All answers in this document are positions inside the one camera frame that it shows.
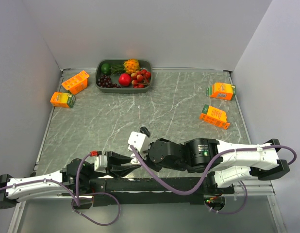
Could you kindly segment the white earbud charging case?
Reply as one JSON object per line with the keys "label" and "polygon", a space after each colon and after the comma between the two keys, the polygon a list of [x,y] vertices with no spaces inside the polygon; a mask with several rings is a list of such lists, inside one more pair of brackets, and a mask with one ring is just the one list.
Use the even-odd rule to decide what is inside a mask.
{"label": "white earbud charging case", "polygon": [[135,155],[131,155],[131,161],[130,161],[130,163],[132,164],[132,165],[140,165],[140,162],[139,162],[139,160],[136,158],[136,156]]}

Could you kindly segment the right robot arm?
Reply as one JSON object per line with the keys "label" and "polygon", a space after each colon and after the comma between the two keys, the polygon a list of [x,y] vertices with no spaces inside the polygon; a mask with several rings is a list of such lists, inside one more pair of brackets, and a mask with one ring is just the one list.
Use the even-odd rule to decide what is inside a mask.
{"label": "right robot arm", "polygon": [[[206,184],[211,193],[231,186],[234,182],[257,177],[261,181],[276,180],[290,171],[290,163],[278,157],[283,148],[277,140],[262,145],[227,143],[221,140],[196,138],[183,144],[158,139],[145,151],[139,162],[163,187],[179,195],[195,192]],[[153,173],[161,168],[202,174],[189,191],[169,186]]]}

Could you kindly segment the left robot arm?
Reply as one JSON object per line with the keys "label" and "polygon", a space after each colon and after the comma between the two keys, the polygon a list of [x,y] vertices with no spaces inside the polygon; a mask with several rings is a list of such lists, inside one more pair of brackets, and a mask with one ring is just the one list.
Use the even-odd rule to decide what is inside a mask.
{"label": "left robot arm", "polygon": [[92,191],[92,179],[110,176],[123,178],[140,164],[132,158],[113,151],[102,154],[92,151],[83,159],[73,159],[61,170],[28,178],[14,178],[9,174],[0,176],[0,209],[15,207],[18,203],[36,197],[68,193],[74,199]]}

